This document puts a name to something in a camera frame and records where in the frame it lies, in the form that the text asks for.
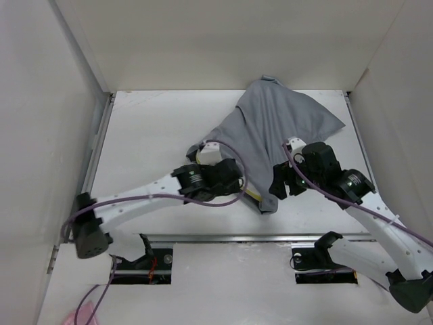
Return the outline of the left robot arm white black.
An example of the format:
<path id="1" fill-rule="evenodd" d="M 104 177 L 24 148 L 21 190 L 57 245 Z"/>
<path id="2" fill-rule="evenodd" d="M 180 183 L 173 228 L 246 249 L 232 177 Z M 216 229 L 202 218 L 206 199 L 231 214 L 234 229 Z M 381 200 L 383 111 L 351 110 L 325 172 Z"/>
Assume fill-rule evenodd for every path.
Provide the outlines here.
<path id="1" fill-rule="evenodd" d="M 213 201 L 234 194 L 241 198 L 242 172 L 235 159 L 226 158 L 214 165 L 183 165 L 145 186 L 107 198 L 92 198 L 87 192 L 76 196 L 75 212 L 66 222 L 70 228 L 76 256 L 90 259 L 109 253 L 126 259 L 137 268 L 151 262 L 151 251 L 133 246 L 119 226 L 166 207 L 194 203 L 216 207 Z"/>

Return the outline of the grey pillowcase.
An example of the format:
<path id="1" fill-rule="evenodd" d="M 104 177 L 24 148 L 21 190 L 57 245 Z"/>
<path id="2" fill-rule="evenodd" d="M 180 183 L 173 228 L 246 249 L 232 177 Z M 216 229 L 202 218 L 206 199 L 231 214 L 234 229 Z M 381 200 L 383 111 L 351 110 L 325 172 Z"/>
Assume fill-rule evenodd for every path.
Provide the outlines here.
<path id="1" fill-rule="evenodd" d="M 313 98 L 287 88 L 275 77 L 253 81 L 238 100 L 235 109 L 204 136 L 224 144 L 221 155 L 231 158 L 237 152 L 248 172 L 248 184 L 261 200 L 246 196 L 244 202 L 261 214 L 278 210 L 278 199 L 269 193 L 273 167 L 284 163 L 284 140 L 298 137 L 306 144 L 323 142 L 345 124 Z"/>

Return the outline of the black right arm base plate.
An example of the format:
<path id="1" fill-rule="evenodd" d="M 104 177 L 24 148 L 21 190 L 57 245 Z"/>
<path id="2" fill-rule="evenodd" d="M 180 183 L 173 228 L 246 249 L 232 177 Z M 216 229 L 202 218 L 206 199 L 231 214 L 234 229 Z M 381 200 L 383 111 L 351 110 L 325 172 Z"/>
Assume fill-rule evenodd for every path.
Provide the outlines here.
<path id="1" fill-rule="evenodd" d="M 355 270 L 320 258 L 314 247 L 292 247 L 290 267 L 297 284 L 358 284 Z"/>

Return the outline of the white pillow yellow edge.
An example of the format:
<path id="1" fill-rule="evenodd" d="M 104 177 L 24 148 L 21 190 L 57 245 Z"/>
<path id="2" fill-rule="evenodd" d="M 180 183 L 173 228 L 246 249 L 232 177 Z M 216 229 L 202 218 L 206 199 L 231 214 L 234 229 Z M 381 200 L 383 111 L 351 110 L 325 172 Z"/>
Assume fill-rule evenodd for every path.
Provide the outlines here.
<path id="1" fill-rule="evenodd" d="M 221 154 L 202 154 L 199 151 L 196 152 L 196 162 L 198 164 L 204 163 L 205 165 L 215 165 L 216 163 L 222 160 Z M 246 189 L 246 194 L 252 199 L 261 202 L 262 196 L 258 193 L 258 190 L 254 187 L 254 185 L 249 181 L 248 187 Z"/>

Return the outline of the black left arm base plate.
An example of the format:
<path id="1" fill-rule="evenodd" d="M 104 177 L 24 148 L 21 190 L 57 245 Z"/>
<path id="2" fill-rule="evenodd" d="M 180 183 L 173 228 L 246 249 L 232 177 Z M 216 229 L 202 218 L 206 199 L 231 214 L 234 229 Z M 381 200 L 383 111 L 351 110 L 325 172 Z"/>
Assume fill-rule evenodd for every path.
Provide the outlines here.
<path id="1" fill-rule="evenodd" d="M 153 254 L 128 261 L 117 258 L 113 285 L 168 285 L 172 282 L 173 249 L 154 248 Z"/>

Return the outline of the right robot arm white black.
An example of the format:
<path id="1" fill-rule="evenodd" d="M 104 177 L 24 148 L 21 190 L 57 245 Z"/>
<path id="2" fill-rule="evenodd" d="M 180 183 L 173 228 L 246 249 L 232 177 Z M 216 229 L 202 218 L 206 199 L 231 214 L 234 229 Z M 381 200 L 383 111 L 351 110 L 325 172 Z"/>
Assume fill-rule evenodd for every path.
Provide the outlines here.
<path id="1" fill-rule="evenodd" d="M 273 167 L 272 195 L 283 200 L 315 190 L 357 220 L 388 253 L 382 257 L 330 231 L 315 241 L 301 270 L 349 267 L 411 313 L 432 302 L 432 241 L 407 228 L 362 172 L 343 169 L 331 146 L 292 137 L 283 150 L 288 161 Z"/>

